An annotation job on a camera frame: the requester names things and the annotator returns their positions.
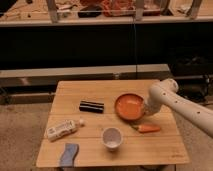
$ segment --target white cup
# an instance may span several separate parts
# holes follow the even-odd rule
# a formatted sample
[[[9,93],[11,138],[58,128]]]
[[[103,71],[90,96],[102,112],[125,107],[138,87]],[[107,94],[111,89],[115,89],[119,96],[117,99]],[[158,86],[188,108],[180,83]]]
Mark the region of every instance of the white cup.
[[[103,144],[109,151],[115,151],[123,142],[123,136],[117,128],[106,128],[102,134]]]

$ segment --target wooden table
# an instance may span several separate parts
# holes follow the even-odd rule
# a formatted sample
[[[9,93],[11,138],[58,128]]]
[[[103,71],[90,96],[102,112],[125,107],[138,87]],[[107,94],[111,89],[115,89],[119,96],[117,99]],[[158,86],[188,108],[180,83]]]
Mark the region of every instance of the wooden table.
[[[114,102],[124,93],[136,93],[144,98],[148,88],[157,80],[61,81],[50,111],[47,128],[65,119],[82,117],[86,126],[76,133],[49,142],[44,135],[37,159],[37,167],[58,167],[65,143],[79,144],[75,167],[133,166],[188,163],[188,155],[173,114],[163,106],[161,111],[143,122],[161,126],[155,133],[140,134],[115,114]],[[104,103],[104,114],[79,111],[81,100]],[[103,146],[101,133],[106,127],[117,127],[123,135],[123,144],[115,153]]]

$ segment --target black panel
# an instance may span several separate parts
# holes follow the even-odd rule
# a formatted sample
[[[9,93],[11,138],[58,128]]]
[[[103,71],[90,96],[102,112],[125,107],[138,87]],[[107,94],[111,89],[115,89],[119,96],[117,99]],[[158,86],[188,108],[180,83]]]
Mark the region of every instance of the black panel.
[[[0,28],[0,69],[169,63],[176,75],[213,73],[212,30],[211,22]]]

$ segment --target cable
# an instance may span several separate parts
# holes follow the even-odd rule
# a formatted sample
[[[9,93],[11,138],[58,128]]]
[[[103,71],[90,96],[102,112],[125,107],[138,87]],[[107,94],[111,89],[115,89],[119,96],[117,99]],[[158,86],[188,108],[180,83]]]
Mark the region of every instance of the cable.
[[[137,43],[137,28],[134,17],[133,17],[133,29],[134,29],[135,78],[138,79],[138,43]]]

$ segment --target orange object on shelf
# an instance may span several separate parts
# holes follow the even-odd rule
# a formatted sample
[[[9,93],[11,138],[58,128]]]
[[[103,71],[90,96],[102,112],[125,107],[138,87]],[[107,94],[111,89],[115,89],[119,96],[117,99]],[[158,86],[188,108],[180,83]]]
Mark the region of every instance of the orange object on shelf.
[[[81,5],[89,6],[89,5],[99,5],[103,0],[80,0]]]
[[[144,100],[136,94],[123,94],[115,102],[115,111],[124,120],[134,121],[143,115]]]
[[[134,14],[132,0],[103,0],[101,4],[106,17]]]

